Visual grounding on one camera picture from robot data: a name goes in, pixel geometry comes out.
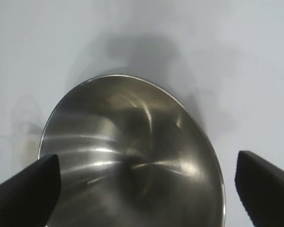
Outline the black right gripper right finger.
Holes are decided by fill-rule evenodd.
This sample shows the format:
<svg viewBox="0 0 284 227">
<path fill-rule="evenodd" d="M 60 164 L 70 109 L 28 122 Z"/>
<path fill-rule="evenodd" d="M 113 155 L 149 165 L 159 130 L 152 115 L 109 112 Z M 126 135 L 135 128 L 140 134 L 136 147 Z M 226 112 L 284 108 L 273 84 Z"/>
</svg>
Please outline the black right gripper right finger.
<svg viewBox="0 0 284 227">
<path fill-rule="evenodd" d="M 238 153 L 235 186 L 256 227 L 284 227 L 284 171 L 251 151 Z"/>
</svg>

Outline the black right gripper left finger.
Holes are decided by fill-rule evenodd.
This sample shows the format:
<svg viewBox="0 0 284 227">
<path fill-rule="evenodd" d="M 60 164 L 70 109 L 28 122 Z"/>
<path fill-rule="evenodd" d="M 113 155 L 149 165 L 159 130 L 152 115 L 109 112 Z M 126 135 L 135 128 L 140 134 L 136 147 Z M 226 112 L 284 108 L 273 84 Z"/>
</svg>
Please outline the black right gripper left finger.
<svg viewBox="0 0 284 227">
<path fill-rule="evenodd" d="M 0 227 L 44 227 L 61 193 L 56 154 L 46 155 L 0 184 Z"/>
</svg>

